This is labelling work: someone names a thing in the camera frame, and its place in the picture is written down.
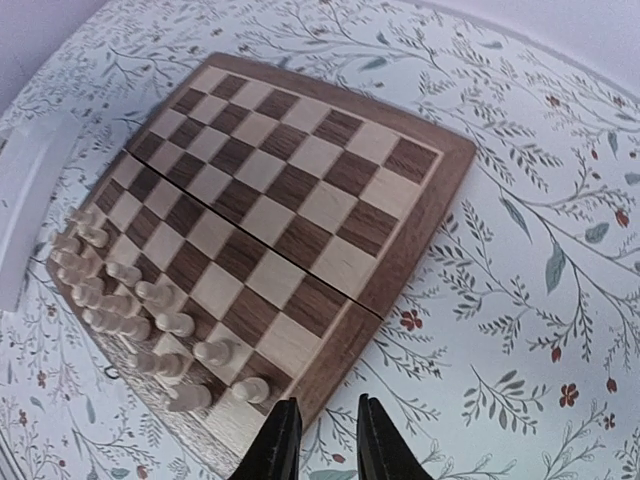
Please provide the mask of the light chess piece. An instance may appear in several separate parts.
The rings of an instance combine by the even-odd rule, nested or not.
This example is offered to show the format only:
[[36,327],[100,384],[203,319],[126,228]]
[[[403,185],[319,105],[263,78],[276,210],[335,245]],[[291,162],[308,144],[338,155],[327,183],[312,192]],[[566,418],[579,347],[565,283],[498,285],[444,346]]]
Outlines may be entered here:
[[124,335],[132,340],[146,340],[151,333],[148,319],[141,316],[126,318],[114,313],[85,309],[82,319],[98,333]]
[[95,267],[93,258],[85,258],[69,251],[54,250],[50,257],[62,268],[79,271],[85,275],[90,274]]
[[186,358],[176,353],[157,355],[139,352],[130,358],[131,365],[145,374],[157,374],[164,377],[179,377],[184,370]]
[[56,271],[56,276],[63,284],[70,287],[87,286],[99,292],[104,290],[104,281],[102,279],[98,277],[86,277],[75,270],[59,268]]
[[218,368],[228,365],[233,359],[235,345],[228,339],[212,342],[197,342],[192,349],[193,356],[203,365]]
[[93,310],[105,310],[123,316],[129,315],[133,307],[132,299],[129,296],[103,295],[97,289],[86,285],[73,286],[71,297],[79,306]]

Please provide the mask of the white divided tray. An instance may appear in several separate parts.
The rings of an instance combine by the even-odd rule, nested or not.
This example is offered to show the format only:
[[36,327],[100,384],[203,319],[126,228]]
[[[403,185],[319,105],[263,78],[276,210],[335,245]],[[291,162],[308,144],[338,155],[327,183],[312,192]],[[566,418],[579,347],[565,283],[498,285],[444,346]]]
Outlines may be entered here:
[[81,123],[54,112],[1,131],[1,309],[15,312],[51,194]]

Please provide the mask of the light pawn piece thirteenth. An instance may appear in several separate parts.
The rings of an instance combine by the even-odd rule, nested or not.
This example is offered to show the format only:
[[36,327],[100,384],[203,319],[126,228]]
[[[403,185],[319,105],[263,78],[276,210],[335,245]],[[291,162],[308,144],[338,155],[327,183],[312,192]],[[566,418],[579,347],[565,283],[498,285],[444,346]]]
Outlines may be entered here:
[[142,272],[139,268],[118,262],[107,262],[106,272],[110,277],[131,288],[142,280]]

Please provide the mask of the light pawn piece twelfth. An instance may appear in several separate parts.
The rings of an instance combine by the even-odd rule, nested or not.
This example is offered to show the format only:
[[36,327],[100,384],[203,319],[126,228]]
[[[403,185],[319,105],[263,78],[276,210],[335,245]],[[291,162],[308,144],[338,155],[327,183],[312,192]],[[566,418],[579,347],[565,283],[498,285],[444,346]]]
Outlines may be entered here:
[[104,248],[109,242],[109,233],[106,230],[89,225],[80,225],[78,227],[78,234],[87,243],[98,249]]

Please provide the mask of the light pawn piece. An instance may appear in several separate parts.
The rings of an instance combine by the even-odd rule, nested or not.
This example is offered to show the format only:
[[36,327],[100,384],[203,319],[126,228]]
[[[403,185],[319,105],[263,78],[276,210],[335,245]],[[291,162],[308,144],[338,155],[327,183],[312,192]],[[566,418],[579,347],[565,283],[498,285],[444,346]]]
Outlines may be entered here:
[[263,378],[247,377],[234,383],[231,387],[231,393],[239,401],[259,404],[269,398],[270,387]]
[[102,219],[102,214],[92,209],[70,209],[67,219],[78,226],[96,227]]
[[155,319],[156,327],[177,337],[189,337],[195,331],[195,321],[186,313],[161,313]]
[[135,294],[156,309],[168,309],[175,302],[175,290],[171,285],[156,285],[140,281],[134,287]]

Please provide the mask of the wooden chessboard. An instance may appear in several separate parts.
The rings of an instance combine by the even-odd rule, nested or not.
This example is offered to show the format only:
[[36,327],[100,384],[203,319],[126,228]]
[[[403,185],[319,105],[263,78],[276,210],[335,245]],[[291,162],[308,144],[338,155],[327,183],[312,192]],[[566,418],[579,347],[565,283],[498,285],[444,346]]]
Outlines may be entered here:
[[[83,202],[109,233],[96,248],[69,226],[104,295],[149,320],[136,341],[90,332],[109,364],[167,429],[216,474],[240,463],[273,405],[297,399],[311,423],[407,284],[467,173],[472,141],[334,85],[224,53],[211,55],[157,107]],[[171,285],[156,309],[106,272],[135,266]],[[186,313],[189,337],[159,330]],[[193,356],[228,339],[228,365]],[[186,358],[179,377],[145,374],[139,352]],[[234,383],[267,381],[259,404]],[[169,389],[209,388],[210,407],[171,412]]]

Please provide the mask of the light pawn piece eleventh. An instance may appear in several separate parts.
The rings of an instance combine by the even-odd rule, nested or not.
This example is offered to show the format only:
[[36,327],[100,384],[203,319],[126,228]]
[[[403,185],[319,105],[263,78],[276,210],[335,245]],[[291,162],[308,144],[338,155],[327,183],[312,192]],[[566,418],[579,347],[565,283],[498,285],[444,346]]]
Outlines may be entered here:
[[195,411],[211,406],[213,396],[202,384],[180,384],[169,389],[166,407],[171,412]]

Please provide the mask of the light chess piece fourteenth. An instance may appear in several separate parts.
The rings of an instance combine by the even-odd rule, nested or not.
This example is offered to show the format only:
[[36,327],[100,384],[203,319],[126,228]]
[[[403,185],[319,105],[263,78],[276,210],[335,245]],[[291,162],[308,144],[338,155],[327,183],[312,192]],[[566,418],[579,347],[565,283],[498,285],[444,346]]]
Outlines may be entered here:
[[50,236],[51,246],[54,250],[77,254],[82,247],[81,242],[75,237],[68,237],[59,232],[53,232]]

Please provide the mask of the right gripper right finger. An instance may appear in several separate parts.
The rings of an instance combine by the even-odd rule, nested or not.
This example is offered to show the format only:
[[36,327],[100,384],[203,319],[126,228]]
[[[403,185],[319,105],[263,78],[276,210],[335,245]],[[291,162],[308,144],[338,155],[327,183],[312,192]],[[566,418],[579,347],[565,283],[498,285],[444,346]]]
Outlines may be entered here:
[[395,427],[381,402],[368,394],[358,401],[357,467],[364,480],[433,480]]

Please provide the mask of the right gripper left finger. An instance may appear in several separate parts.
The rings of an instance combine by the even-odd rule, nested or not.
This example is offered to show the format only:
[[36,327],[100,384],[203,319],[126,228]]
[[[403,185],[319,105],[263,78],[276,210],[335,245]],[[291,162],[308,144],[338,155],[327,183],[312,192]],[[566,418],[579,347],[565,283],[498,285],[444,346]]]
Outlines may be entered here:
[[302,418],[295,397],[279,400],[232,474],[232,480],[299,477]]

